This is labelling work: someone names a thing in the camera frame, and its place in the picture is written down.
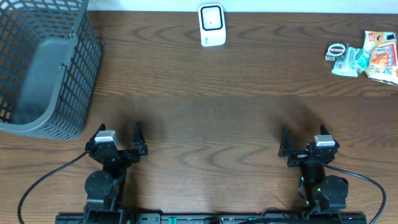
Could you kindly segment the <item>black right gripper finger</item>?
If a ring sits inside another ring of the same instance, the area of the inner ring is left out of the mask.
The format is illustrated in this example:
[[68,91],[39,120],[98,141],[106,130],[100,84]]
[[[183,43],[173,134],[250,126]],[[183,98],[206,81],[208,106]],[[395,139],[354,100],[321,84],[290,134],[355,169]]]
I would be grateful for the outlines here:
[[[327,130],[326,126],[323,124],[320,126],[320,132],[321,132],[321,135],[326,135],[326,134],[331,135],[330,132]],[[335,138],[334,138],[334,140],[336,141],[336,144],[334,147],[339,148],[340,144],[338,143],[338,141]]]
[[282,128],[282,139],[278,152],[279,157],[289,157],[292,153],[292,143],[286,128]]

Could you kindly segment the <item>yellow snack bag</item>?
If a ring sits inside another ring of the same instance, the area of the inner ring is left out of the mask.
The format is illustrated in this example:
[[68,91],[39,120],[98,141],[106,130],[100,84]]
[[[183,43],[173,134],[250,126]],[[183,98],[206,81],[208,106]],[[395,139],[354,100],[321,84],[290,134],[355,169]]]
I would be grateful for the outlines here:
[[365,73],[368,78],[397,86],[397,34],[395,32],[366,31],[363,48],[370,54],[375,47],[390,50],[389,63],[385,69],[368,67]]

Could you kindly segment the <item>green Kleenex tissue pack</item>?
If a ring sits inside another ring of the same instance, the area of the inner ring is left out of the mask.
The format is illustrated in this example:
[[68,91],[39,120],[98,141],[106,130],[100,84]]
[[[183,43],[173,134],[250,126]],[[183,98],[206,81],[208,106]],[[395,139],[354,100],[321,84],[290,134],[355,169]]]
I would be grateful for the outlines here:
[[362,73],[367,69],[371,54],[362,48],[356,55],[355,63],[358,73]]

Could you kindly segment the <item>green Zam-Buk tin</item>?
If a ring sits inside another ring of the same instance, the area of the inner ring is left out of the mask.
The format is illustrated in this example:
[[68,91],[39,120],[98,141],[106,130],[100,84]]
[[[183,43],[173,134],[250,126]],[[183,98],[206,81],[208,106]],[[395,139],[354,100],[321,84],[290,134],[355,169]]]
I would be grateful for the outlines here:
[[330,42],[325,54],[325,60],[336,61],[344,59],[348,51],[348,43],[346,42]]

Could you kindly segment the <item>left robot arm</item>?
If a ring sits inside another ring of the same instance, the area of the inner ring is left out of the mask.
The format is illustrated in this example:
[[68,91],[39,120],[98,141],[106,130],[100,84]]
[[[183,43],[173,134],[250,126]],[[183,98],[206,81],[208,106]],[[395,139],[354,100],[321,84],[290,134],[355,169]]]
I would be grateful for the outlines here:
[[141,123],[137,122],[131,141],[132,149],[119,150],[119,139],[115,130],[107,130],[101,124],[89,139],[85,152],[103,165],[101,170],[91,173],[85,181],[87,193],[84,223],[132,223],[134,215],[121,207],[127,169],[138,163],[141,156],[148,155]]

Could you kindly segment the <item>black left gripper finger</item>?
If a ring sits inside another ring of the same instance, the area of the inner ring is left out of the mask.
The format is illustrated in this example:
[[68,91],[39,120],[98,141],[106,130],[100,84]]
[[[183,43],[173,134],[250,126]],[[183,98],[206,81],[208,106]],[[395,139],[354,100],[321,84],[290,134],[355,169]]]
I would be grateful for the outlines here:
[[96,143],[95,143],[95,137],[96,135],[100,132],[100,131],[104,131],[106,129],[106,126],[104,123],[102,123],[99,128],[97,129],[97,131],[94,133],[94,135],[88,140],[88,142],[85,145],[85,151],[91,151]]
[[141,123],[139,121],[135,125],[134,135],[131,144],[134,146],[136,152],[140,156],[148,155],[148,147],[142,133]]

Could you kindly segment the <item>orange tissue pack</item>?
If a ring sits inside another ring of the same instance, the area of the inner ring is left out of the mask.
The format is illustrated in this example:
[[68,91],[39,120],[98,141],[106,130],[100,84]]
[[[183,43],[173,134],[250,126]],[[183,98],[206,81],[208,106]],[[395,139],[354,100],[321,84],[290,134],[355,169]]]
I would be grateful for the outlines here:
[[385,69],[389,63],[389,54],[390,50],[387,48],[373,48],[369,58],[369,67]]

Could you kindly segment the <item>teal wet wipe packet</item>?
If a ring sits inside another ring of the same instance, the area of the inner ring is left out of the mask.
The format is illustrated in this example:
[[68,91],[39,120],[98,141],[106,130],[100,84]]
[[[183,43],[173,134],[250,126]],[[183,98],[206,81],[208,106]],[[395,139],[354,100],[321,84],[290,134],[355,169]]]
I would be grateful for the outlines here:
[[356,56],[359,51],[360,49],[348,47],[345,57],[343,59],[338,59],[334,63],[331,73],[345,77],[357,77]]

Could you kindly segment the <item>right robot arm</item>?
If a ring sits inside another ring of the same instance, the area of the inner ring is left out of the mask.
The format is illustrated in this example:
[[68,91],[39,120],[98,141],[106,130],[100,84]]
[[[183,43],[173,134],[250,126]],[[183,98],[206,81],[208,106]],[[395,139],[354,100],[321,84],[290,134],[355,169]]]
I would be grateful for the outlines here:
[[307,202],[307,208],[300,212],[302,218],[338,215],[346,208],[348,181],[325,173],[325,166],[334,160],[339,147],[324,125],[320,126],[320,134],[300,150],[293,148],[287,129],[282,129],[278,156],[287,158],[288,167],[300,168],[298,191]]

